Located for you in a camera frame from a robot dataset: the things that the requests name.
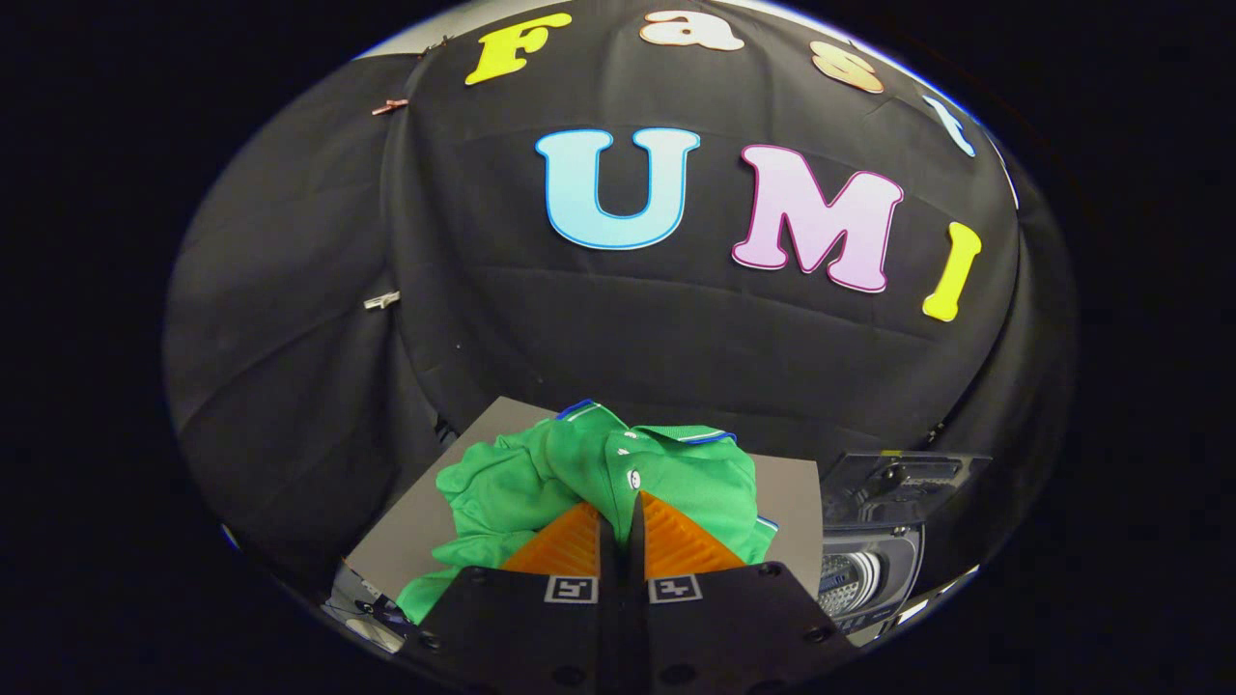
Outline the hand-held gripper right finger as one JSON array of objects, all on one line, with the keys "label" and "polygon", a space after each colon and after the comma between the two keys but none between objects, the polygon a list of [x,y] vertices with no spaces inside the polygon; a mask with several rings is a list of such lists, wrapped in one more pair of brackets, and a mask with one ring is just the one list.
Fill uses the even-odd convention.
[{"label": "hand-held gripper right finger", "polygon": [[857,646],[780,561],[747,564],[653,493],[623,570],[627,694],[803,694]]}]

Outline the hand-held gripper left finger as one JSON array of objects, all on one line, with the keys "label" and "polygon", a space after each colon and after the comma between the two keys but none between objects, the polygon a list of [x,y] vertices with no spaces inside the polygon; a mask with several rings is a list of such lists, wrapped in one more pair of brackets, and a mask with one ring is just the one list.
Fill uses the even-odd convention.
[{"label": "hand-held gripper left finger", "polygon": [[582,503],[515,555],[468,565],[417,625],[415,665],[459,694],[595,694],[612,526]]}]

